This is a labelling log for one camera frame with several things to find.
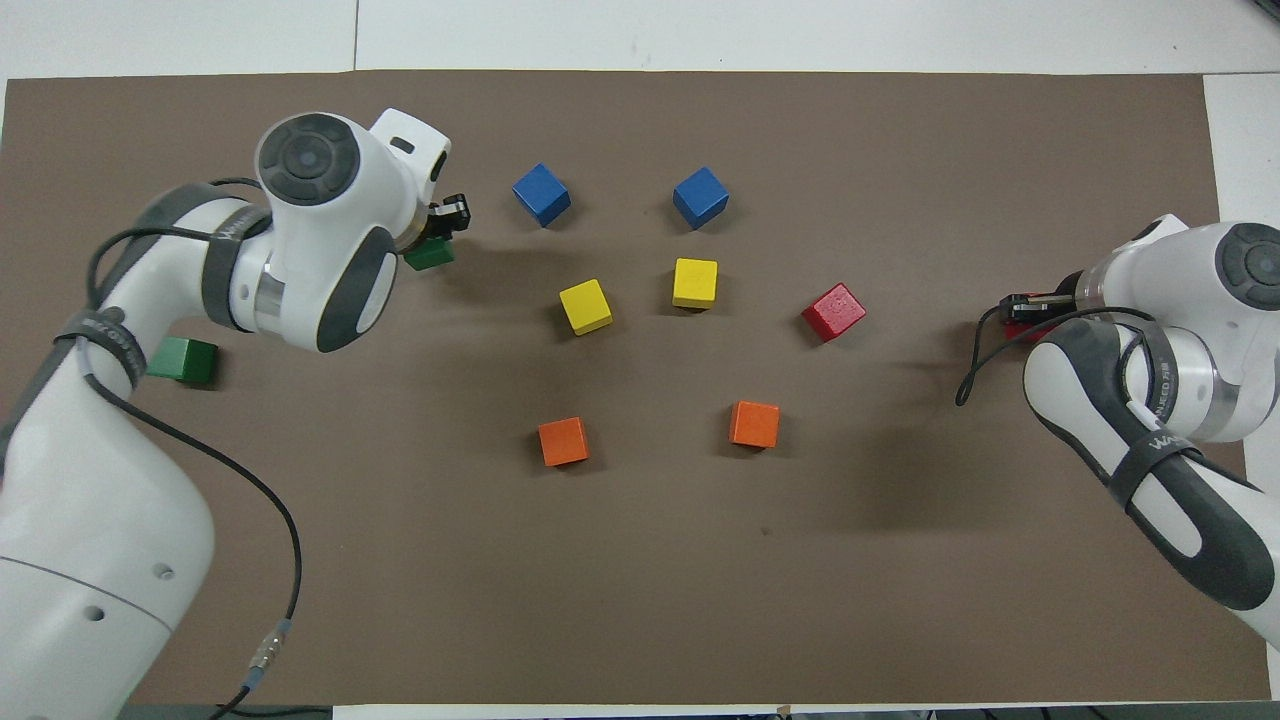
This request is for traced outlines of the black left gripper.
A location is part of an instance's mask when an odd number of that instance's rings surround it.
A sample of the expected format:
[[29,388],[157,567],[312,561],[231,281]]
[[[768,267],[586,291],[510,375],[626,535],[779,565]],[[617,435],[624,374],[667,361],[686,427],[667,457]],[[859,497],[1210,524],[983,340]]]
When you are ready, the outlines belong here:
[[426,241],[447,241],[448,236],[467,231],[472,220],[472,213],[465,193],[447,196],[445,210],[442,210],[442,205],[438,202],[430,202],[426,214]]

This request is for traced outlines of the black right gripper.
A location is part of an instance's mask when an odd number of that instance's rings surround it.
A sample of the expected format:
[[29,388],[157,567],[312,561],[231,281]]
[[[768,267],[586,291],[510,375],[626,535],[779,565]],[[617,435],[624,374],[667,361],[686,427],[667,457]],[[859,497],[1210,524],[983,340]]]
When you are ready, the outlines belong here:
[[1011,293],[1000,301],[1001,324],[1038,324],[1078,310],[1076,288],[1082,272],[1074,272],[1050,293]]

